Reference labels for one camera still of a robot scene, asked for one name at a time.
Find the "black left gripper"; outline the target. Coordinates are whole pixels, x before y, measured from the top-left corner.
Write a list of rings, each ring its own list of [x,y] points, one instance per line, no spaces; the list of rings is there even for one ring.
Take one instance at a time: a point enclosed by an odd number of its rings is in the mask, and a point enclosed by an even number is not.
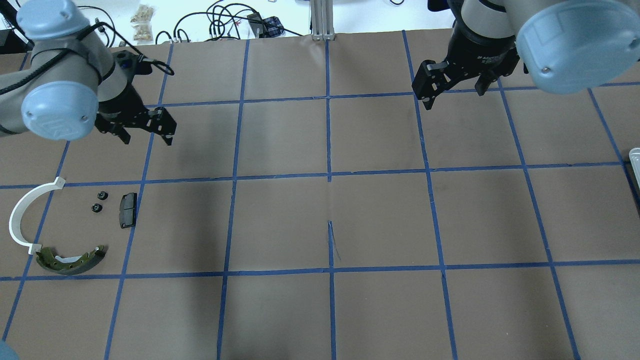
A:
[[[160,136],[167,146],[171,146],[178,125],[165,107],[146,108],[140,94],[128,82],[117,96],[98,103],[94,127],[100,133],[117,137],[125,145],[131,141],[125,128],[137,128]]]

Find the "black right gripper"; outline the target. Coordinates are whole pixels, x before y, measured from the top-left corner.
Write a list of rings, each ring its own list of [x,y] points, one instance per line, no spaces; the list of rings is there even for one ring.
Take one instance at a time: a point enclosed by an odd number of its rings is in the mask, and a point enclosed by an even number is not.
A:
[[[412,89],[425,110],[430,111],[437,96],[455,85],[477,77],[475,91],[484,96],[501,76],[510,76],[520,57],[515,35],[488,38],[462,22],[455,23],[445,60],[424,60],[419,65]]]

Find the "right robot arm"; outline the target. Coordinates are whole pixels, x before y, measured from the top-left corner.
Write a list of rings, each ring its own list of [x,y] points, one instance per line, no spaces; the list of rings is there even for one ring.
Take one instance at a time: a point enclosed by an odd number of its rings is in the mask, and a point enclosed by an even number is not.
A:
[[[475,79],[482,96],[521,62],[541,91],[567,95],[606,84],[639,61],[637,0],[430,0],[450,10],[446,57],[423,60],[412,82],[426,110]]]

